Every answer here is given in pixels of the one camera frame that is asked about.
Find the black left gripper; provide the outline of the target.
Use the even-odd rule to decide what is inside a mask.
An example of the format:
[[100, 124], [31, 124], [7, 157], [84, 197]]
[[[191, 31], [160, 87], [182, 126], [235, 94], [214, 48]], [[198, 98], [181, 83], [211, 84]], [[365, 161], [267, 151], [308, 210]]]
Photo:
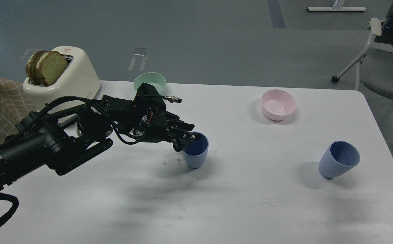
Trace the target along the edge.
[[200, 133], [187, 133], [195, 128], [179, 116], [167, 111], [166, 101], [181, 103], [175, 96], [159, 94], [154, 85], [142, 82], [129, 105], [129, 132], [138, 142], [172, 143], [176, 152], [181, 152], [193, 141], [201, 138]]

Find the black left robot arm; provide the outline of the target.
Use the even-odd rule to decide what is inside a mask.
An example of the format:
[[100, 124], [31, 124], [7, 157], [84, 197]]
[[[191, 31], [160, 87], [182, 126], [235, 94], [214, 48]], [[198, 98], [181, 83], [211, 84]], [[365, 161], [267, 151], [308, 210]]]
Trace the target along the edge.
[[181, 103], [180, 98], [162, 96], [144, 82], [133, 100], [62, 96], [30, 112], [16, 125], [18, 133], [0, 145], [0, 200], [12, 204], [0, 217], [0, 228], [19, 206], [17, 197], [2, 193], [5, 185], [43, 165], [63, 176], [111, 148], [112, 133], [126, 145], [165, 141], [176, 152], [199, 140], [194, 125], [168, 112], [165, 101]]

